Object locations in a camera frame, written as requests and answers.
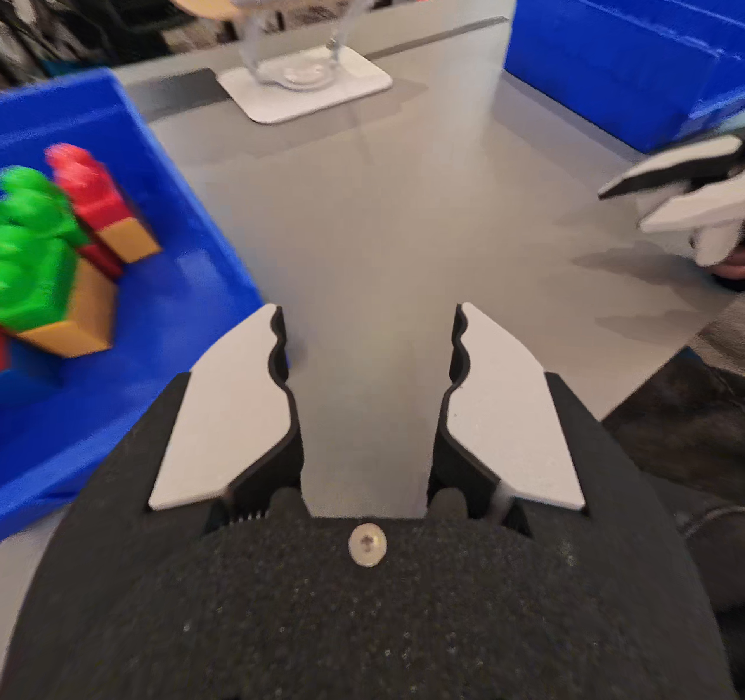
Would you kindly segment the white stand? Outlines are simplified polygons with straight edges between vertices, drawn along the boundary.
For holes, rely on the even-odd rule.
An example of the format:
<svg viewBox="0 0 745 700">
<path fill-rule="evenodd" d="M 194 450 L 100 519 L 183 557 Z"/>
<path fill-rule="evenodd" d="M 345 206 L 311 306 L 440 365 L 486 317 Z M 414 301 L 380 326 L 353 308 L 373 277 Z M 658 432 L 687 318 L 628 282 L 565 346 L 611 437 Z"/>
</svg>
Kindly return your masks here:
<svg viewBox="0 0 745 700">
<path fill-rule="evenodd" d="M 375 0 L 351 0 L 325 45 L 267 61 L 258 56 L 267 7 L 297 0 L 229 0 L 251 10 L 239 45 L 243 65 L 217 75 L 239 109 L 260 125 L 284 122 L 389 90 L 393 79 L 349 48 L 355 21 Z"/>
</svg>

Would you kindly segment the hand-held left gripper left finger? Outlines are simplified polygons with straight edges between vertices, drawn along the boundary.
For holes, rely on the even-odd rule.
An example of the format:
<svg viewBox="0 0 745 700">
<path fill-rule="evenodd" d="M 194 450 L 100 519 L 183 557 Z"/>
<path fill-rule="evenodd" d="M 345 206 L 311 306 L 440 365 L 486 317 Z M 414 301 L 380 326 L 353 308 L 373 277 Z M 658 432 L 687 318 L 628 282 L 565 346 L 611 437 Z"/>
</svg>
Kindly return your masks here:
<svg viewBox="0 0 745 700">
<path fill-rule="evenodd" d="M 193 365 L 148 500 L 154 511 L 222 500 L 265 511 L 274 492 L 299 488 L 303 443 L 282 308 L 266 304 Z"/>
</svg>

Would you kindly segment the yellow toy block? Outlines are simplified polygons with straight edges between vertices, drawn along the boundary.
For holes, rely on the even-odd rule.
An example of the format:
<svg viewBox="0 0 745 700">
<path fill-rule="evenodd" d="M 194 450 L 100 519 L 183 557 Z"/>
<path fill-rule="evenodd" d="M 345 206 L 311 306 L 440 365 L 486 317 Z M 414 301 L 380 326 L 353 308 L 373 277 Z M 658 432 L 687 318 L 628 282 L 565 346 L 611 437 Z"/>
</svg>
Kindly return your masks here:
<svg viewBox="0 0 745 700">
<path fill-rule="evenodd" d="M 96 235 L 126 264 L 133 264 L 162 252 L 150 228 L 132 216 L 98 229 Z"/>
<path fill-rule="evenodd" d="M 64 359 L 107 351 L 113 346 L 117 300 L 117 285 L 81 258 L 63 319 L 14 337 Z"/>
</svg>

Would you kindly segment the grey desk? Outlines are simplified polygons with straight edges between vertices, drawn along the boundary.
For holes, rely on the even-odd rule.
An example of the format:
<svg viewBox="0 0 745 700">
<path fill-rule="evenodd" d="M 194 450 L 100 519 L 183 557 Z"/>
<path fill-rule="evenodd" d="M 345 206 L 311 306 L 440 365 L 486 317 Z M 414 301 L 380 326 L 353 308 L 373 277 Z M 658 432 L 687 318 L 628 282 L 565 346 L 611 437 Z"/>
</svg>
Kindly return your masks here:
<svg viewBox="0 0 745 700">
<path fill-rule="evenodd" d="M 423 513 L 457 304 L 603 419 L 734 297 L 640 238 L 632 199 L 597 199 L 633 149 L 502 76 L 515 1 L 364 15 L 350 43 L 393 86 L 283 125 L 184 79 L 237 66 L 233 44 L 116 71 L 283 307 L 315 515 Z"/>
</svg>

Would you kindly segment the green toy block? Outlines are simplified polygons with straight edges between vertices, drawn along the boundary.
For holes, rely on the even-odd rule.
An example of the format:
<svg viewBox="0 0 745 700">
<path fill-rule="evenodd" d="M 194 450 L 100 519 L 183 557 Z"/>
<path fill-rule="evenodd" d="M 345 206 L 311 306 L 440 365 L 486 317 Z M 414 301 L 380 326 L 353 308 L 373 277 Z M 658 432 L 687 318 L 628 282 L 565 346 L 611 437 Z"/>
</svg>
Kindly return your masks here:
<svg viewBox="0 0 745 700">
<path fill-rule="evenodd" d="M 90 241 L 66 194 L 42 172 L 7 167 L 1 187 L 1 324 L 20 334 L 65 318 L 78 251 Z"/>
</svg>

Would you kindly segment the blue plastic bin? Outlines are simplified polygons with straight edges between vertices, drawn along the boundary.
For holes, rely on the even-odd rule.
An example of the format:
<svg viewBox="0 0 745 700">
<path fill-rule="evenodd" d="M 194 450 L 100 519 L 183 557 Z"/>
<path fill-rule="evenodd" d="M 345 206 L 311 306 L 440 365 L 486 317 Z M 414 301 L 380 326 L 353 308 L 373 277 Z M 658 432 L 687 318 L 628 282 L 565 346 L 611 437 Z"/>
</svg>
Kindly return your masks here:
<svg viewBox="0 0 745 700">
<path fill-rule="evenodd" d="M 2 407 L 2 539 L 68 505 L 168 382 L 263 306 L 244 263 L 148 126 L 228 99 L 209 69 L 130 88 L 95 69 L 2 93 L 2 168 L 49 173 L 48 146 L 86 148 L 163 247 L 125 268 L 111 350 L 65 360 L 61 387 L 43 400 Z"/>
<path fill-rule="evenodd" d="M 743 112 L 744 0 L 516 0 L 504 70 L 640 152 Z"/>
</svg>

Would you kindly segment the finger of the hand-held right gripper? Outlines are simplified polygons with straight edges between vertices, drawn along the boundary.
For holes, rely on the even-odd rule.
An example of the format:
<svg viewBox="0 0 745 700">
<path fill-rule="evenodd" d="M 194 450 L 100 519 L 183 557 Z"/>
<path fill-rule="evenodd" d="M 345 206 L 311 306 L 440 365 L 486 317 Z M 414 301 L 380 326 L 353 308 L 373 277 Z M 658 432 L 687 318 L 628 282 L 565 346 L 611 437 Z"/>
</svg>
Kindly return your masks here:
<svg viewBox="0 0 745 700">
<path fill-rule="evenodd" d="M 663 233 L 743 221 L 744 172 L 740 172 L 694 192 L 668 198 L 639 220 L 638 229 L 643 233 Z"/>
<path fill-rule="evenodd" d="M 675 183 L 723 181 L 743 162 L 743 135 L 723 134 L 650 155 L 598 192 L 600 200 Z"/>
</svg>

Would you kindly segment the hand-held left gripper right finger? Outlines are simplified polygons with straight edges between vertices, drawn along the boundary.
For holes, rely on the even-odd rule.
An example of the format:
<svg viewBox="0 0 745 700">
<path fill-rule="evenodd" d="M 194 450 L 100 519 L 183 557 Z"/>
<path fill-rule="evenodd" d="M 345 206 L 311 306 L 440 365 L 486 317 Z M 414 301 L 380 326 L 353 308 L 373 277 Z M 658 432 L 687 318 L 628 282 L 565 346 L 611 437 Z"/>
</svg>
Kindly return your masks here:
<svg viewBox="0 0 745 700">
<path fill-rule="evenodd" d="M 428 505 L 461 491 L 471 519 L 508 519 L 517 501 L 582 511 L 585 497 L 543 366 L 471 303 L 458 304 Z"/>
</svg>

